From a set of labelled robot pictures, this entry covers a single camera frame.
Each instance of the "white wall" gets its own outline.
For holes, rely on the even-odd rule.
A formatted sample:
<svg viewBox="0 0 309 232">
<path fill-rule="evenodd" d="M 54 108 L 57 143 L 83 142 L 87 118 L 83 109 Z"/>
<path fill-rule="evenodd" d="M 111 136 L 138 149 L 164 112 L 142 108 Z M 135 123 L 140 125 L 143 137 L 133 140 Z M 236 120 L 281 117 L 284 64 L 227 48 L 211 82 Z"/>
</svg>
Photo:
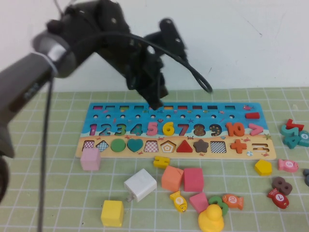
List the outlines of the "white wall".
<svg viewBox="0 0 309 232">
<path fill-rule="evenodd" d="M 61 6 L 69 2 L 59 1 Z M 157 31 L 160 19 L 171 17 L 186 43 L 190 63 L 214 88 L 309 86 L 308 0 L 118 2 L 137 35 Z M 6 0 L 0 15 L 0 69 L 29 52 L 31 38 L 45 22 L 58 17 L 52 0 Z M 169 58 L 164 61 L 169 89 L 199 88 L 182 66 Z M 125 90 L 126 86 L 123 77 L 93 55 L 71 77 L 57 80 L 55 89 Z"/>
</svg>

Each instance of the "orange plus sign piece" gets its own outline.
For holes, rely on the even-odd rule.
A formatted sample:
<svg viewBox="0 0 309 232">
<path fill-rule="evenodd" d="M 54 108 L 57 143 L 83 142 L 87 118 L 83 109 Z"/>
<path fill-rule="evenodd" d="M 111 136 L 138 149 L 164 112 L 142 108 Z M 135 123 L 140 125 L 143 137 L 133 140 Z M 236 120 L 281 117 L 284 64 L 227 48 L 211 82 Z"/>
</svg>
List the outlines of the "orange plus sign piece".
<svg viewBox="0 0 309 232">
<path fill-rule="evenodd" d="M 240 139 L 235 140 L 235 143 L 231 144 L 231 149 L 236 150 L 236 152 L 238 154 L 242 153 L 242 150 L 247 149 L 247 145 L 246 144 L 242 144 L 240 142 Z"/>
</svg>

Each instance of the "pink number 5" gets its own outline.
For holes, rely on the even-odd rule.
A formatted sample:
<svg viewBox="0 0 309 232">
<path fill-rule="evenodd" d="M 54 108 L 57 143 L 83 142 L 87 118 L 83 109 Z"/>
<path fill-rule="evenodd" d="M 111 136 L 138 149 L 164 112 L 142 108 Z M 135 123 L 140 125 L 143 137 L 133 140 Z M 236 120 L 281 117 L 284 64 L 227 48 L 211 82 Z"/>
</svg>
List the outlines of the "pink number 5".
<svg viewBox="0 0 309 232">
<path fill-rule="evenodd" d="M 156 122 L 150 122 L 148 123 L 148 131 L 146 133 L 149 136 L 154 136 L 158 134 L 158 123 Z"/>
</svg>

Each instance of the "brown number 8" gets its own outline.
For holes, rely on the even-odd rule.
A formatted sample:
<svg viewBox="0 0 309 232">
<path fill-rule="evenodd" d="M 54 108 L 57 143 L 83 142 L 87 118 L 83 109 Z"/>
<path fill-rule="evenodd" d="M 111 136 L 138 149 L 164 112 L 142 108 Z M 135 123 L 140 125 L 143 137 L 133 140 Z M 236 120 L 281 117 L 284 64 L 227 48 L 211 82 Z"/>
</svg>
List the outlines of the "brown number 8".
<svg viewBox="0 0 309 232">
<path fill-rule="evenodd" d="M 280 192 L 282 192 L 285 196 L 289 195 L 293 189 L 292 185 L 285 182 L 285 179 L 282 177 L 277 177 L 273 180 L 271 186 L 273 188 L 278 189 Z"/>
</svg>

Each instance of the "green circle piece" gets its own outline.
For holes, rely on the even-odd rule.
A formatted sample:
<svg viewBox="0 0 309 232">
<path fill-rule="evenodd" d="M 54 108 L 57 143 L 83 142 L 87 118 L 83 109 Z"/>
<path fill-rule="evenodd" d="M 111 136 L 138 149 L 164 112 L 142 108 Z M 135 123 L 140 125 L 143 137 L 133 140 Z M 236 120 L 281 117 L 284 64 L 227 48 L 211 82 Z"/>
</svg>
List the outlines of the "green circle piece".
<svg viewBox="0 0 309 232">
<path fill-rule="evenodd" d="M 222 209 L 222 216 L 227 214 L 228 205 L 226 203 L 222 202 L 221 197 L 219 197 L 219 196 L 210 197 L 210 199 L 208 200 L 208 204 L 217 204 Z"/>
<path fill-rule="evenodd" d="M 111 149 L 114 152 L 121 152 L 125 149 L 126 143 L 122 139 L 114 139 L 111 144 Z"/>
</svg>

